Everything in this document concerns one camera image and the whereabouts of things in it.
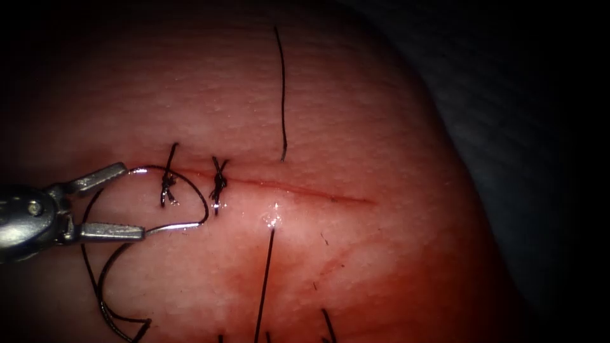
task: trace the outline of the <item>black suture thread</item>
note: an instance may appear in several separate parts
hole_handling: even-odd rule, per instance
[[[87,204],[87,208],[85,208],[85,214],[83,215],[83,223],[87,221],[89,218],[89,213],[91,212],[91,207],[93,203],[97,201],[97,198],[100,197],[104,189],[100,189],[97,191],[91,201]],[[93,286],[93,293],[97,296],[97,282],[95,282],[95,275],[93,275],[93,269],[91,268],[91,264],[89,263],[89,256],[87,256],[87,248],[85,248],[84,244],[81,244],[81,252],[83,253],[83,260],[85,260],[85,266],[87,267],[87,274],[89,274],[89,280],[91,281],[91,285]]]
[[[280,62],[281,62],[281,134],[284,139],[283,148],[281,151],[280,162],[284,162],[286,159],[286,151],[288,150],[288,140],[286,139],[286,122],[284,120],[284,104],[286,103],[286,67],[284,65],[284,50],[281,48],[280,32],[278,27],[274,26],[273,31],[275,32],[275,39],[278,42],[280,49]]]
[[[261,331],[262,307],[265,304],[265,293],[267,292],[267,278],[269,277],[269,265],[271,264],[271,250],[273,249],[273,237],[274,236],[275,236],[275,229],[272,229],[271,237],[269,238],[269,250],[267,251],[267,264],[265,265],[265,277],[262,280],[261,304],[259,306],[259,316],[256,319],[256,331],[254,333],[254,343],[257,343],[259,341],[259,332]]]
[[[167,195],[170,198],[171,202],[175,201],[172,192],[170,192],[170,187],[175,185],[175,177],[172,175],[169,176],[170,167],[172,165],[173,154],[176,152],[176,147],[178,143],[172,144],[172,150],[170,150],[170,155],[167,157],[167,164],[165,165],[165,172],[161,177],[161,207],[165,207],[165,196]]]
[[[85,214],[83,215],[83,223],[86,222],[87,219],[89,218],[89,214],[91,212],[91,208],[92,208],[93,204],[97,201],[97,199],[100,197],[100,195],[102,194],[103,191],[104,191],[103,188],[100,189],[99,191],[97,191],[93,195],[93,197],[91,198],[89,203],[87,204],[87,207],[85,209]],[[91,281],[91,285],[93,287],[93,292],[94,292],[95,296],[97,297],[97,283],[95,282],[95,275],[93,275],[93,269],[91,268],[91,264],[89,262],[89,256],[87,255],[87,249],[85,247],[85,244],[81,244],[81,252],[83,253],[83,260],[85,261],[85,266],[87,268],[87,274],[89,274],[89,280]],[[108,307],[108,305],[106,305],[106,308],[108,309],[108,312],[110,313],[110,315],[118,320],[127,321],[130,323],[144,323],[145,322],[144,319],[132,319],[132,318],[122,317],[122,316],[116,314],[110,307]]]
[[[322,309],[322,313],[324,314],[324,320],[326,321],[326,325],[329,328],[329,334],[330,334],[330,341],[332,343],[337,343],[337,337],[335,337],[335,331],[332,329],[332,324],[330,323],[330,318],[329,318],[329,313],[326,311],[326,309]],[[324,343],[330,343],[327,339],[323,338],[322,342]]]
[[[203,203],[203,207],[205,209],[205,215],[204,215],[203,219],[201,219],[198,222],[199,225],[203,224],[208,219],[208,217],[210,215],[210,212],[209,212],[208,204],[205,201],[205,197],[199,191],[199,189],[195,186],[195,184],[192,183],[188,178],[186,178],[185,176],[183,176],[183,175],[181,175],[179,173],[174,172],[173,170],[168,170],[167,167],[156,166],[156,165],[146,165],[146,166],[136,167],[134,169],[131,169],[130,172],[133,172],[133,171],[138,170],[138,169],[159,169],[159,170],[165,170],[166,172],[168,172],[168,173],[171,172],[172,175],[175,175],[176,177],[178,177],[178,178],[182,179],[183,181],[185,181],[197,193],[197,195],[201,199],[201,202]],[[86,222],[86,217],[88,217],[89,212],[91,210],[91,207],[93,206],[94,202],[96,202],[96,200],[99,198],[99,196],[101,195],[103,190],[104,189],[99,190],[93,196],[93,198],[91,199],[91,201],[90,201],[90,203],[87,206],[87,209],[85,211],[85,218],[83,219],[83,222]],[[160,227],[152,228],[152,229],[148,230],[147,233],[150,233],[151,231],[155,231],[155,230],[157,230],[159,228]],[[129,248],[132,245],[133,245],[133,243],[125,243],[125,244],[121,245],[117,250],[114,251],[114,253],[110,256],[108,261],[106,261],[106,264],[104,265],[104,268],[102,269],[102,272],[100,273],[100,279],[98,280],[97,284],[95,282],[95,277],[93,275],[93,271],[92,271],[91,265],[89,263],[89,258],[87,256],[85,245],[81,245],[81,251],[83,252],[83,259],[85,260],[85,266],[86,266],[87,272],[88,272],[88,274],[90,276],[91,283],[93,285],[93,290],[96,293],[97,300],[98,300],[98,306],[100,308],[100,311],[102,312],[102,317],[104,318],[104,321],[106,322],[106,324],[111,328],[111,330],[113,330],[116,335],[118,335],[122,339],[126,340],[127,342],[137,342],[138,340],[140,340],[144,336],[144,334],[146,333],[148,328],[150,328],[152,320],[150,318],[146,318],[146,319],[127,318],[127,317],[123,317],[123,316],[120,316],[120,315],[116,314],[104,302],[104,287],[103,287],[103,285],[104,285],[104,281],[105,281],[105,278],[107,276],[107,273],[109,272],[109,269],[113,265],[114,261],[116,261],[116,259],[118,259],[118,257],[123,252],[125,252],[125,250],[127,250],[127,248]],[[131,338],[129,338],[129,336],[127,336],[125,333],[123,333],[114,324],[114,322],[112,320],[113,318],[118,319],[118,320],[128,321],[128,322],[131,322],[131,323],[142,323],[143,325],[140,327],[140,330],[138,331],[136,336],[133,339],[131,339]]]
[[[214,190],[210,193],[210,199],[214,200],[214,215],[218,215],[220,192],[227,187],[227,179],[222,175],[222,171],[229,160],[225,159],[222,166],[219,166],[216,156],[212,156],[212,162],[214,162],[214,168],[216,168],[216,175],[214,175]]]

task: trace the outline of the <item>pink skin surface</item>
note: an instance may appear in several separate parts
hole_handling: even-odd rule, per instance
[[[166,163],[205,196],[225,168],[217,217],[164,232],[115,263],[105,299],[151,318],[143,342],[251,342],[270,225],[276,234],[261,342],[509,339],[517,293],[476,192],[422,84],[380,37],[334,5],[155,6],[124,13],[49,59],[3,125],[3,180],[44,186],[116,161]],[[286,134],[281,156],[281,69]],[[197,221],[160,171],[105,190],[90,220]],[[74,205],[82,218],[87,199]],[[88,245],[99,274],[117,244]],[[3,325],[21,341],[120,342],[105,325],[78,246],[0,266]],[[120,323],[133,336],[137,325]]]

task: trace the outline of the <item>skin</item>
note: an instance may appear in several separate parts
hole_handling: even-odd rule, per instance
[[[0,128],[4,146],[20,142],[2,152],[11,164],[1,175],[43,187],[116,161],[163,166],[179,142],[172,168],[207,196],[212,155],[230,160],[217,217],[210,209],[198,228],[151,236],[111,269],[108,304],[153,320],[143,342],[252,341],[278,217],[261,325],[272,342],[330,339],[322,308],[342,343],[519,337],[519,297],[470,176],[422,82],[359,18],[332,4],[120,13],[59,39],[48,65],[21,81],[30,97],[10,103]],[[171,188],[180,205],[160,207],[161,176],[113,183],[90,221],[201,219],[181,181]],[[78,221],[87,201],[74,202]],[[88,245],[96,275],[117,246]],[[0,272],[9,337],[121,341],[78,246]]]

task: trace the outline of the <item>reddish bruised skin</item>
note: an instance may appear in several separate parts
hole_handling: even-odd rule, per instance
[[[172,168],[207,196],[211,156],[230,159],[218,217],[210,209],[201,227],[151,236],[111,270],[109,305],[153,320],[143,342],[251,342],[278,218],[261,341],[264,332],[272,342],[330,339],[322,308],[341,343],[514,332],[515,291],[469,176],[421,85],[378,37],[330,7],[140,16],[120,34],[93,36],[85,57],[73,46],[44,83],[33,81],[44,92],[2,139],[31,137],[3,156],[15,160],[3,176],[40,186],[115,161],[164,165],[179,142]],[[272,22],[286,63],[284,163]],[[125,177],[90,220],[150,228],[202,218],[184,182],[171,188],[180,205],[161,209],[160,185],[160,171]],[[88,247],[96,274],[115,248]],[[24,309],[12,330],[26,339],[120,341],[78,247],[0,268],[13,280],[2,283],[9,304]]]

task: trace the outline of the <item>loose suture strand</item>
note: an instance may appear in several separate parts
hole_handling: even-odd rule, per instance
[[[273,250],[273,238],[275,237],[275,229],[271,230],[269,237],[269,250],[267,251],[267,263],[265,264],[265,277],[262,279],[261,304],[259,305],[259,315],[256,319],[256,331],[254,333],[254,343],[259,341],[259,333],[261,332],[262,308],[265,304],[265,293],[267,292],[267,279],[269,278],[269,266],[271,265],[271,251]]]
[[[284,64],[284,50],[281,48],[280,32],[278,27],[274,26],[273,31],[275,32],[275,39],[278,42],[280,49],[280,62],[281,62],[281,135],[283,139],[283,145],[281,150],[280,162],[284,162],[286,159],[286,152],[288,151],[288,139],[286,138],[286,120],[284,115],[284,105],[286,104],[286,67]]]
[[[322,342],[324,343],[337,343],[337,337],[335,336],[335,331],[332,329],[332,323],[330,322],[329,313],[326,309],[322,309],[322,314],[324,315],[324,320],[326,321],[326,326],[329,328],[330,341],[325,338],[322,338]]]

